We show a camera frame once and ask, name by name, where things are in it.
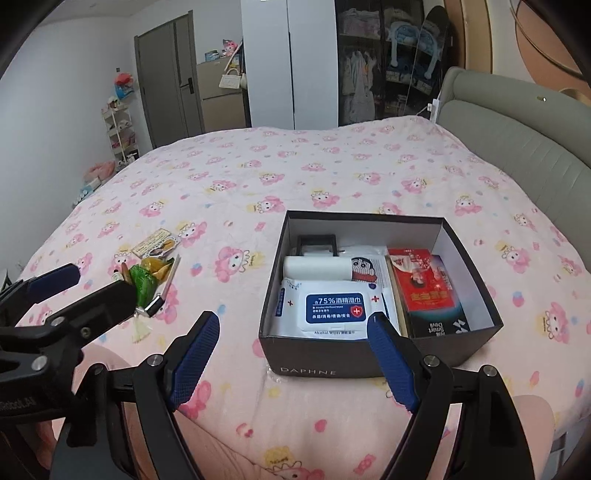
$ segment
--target gray upholstered headboard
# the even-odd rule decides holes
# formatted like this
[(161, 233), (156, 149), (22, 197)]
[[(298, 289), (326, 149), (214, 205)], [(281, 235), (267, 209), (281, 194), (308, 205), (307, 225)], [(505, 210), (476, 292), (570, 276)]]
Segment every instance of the gray upholstered headboard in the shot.
[(457, 67), (440, 101), (437, 123), (510, 175), (591, 270), (591, 108), (533, 83)]

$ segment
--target black handle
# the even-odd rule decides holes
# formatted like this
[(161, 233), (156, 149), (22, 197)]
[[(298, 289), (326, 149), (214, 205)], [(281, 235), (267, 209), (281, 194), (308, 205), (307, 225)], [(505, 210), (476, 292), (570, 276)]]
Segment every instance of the black handle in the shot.
[(185, 83), (184, 85), (179, 85), (180, 88), (189, 86), (189, 92), (192, 94), (195, 93), (195, 88), (193, 88), (193, 79), (191, 77), (189, 77), (189, 79), (187, 80), (187, 83)]

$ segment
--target door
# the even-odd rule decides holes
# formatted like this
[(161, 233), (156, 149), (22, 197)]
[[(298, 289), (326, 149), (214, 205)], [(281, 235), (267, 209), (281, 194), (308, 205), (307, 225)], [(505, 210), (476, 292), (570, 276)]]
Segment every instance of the door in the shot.
[(138, 81), (154, 148), (203, 133), (192, 12), (135, 37)]

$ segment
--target blue gripper pad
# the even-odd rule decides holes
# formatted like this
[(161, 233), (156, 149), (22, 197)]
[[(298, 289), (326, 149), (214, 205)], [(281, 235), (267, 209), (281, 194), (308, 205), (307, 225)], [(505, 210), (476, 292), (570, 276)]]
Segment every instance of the blue gripper pad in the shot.
[(219, 336), (220, 321), (212, 313), (173, 372), (173, 384), (168, 403), (175, 410), (191, 399)]
[(394, 346), (392, 339), (374, 313), (368, 320), (368, 341), (396, 401), (416, 413), (418, 397), (414, 392), (413, 372)]

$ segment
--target white roll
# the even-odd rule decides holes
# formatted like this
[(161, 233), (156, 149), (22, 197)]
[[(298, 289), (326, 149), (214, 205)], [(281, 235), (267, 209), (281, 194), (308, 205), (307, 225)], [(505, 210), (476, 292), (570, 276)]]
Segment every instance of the white roll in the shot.
[(351, 280), (353, 268), (346, 257), (285, 257), (283, 277), (292, 280)]

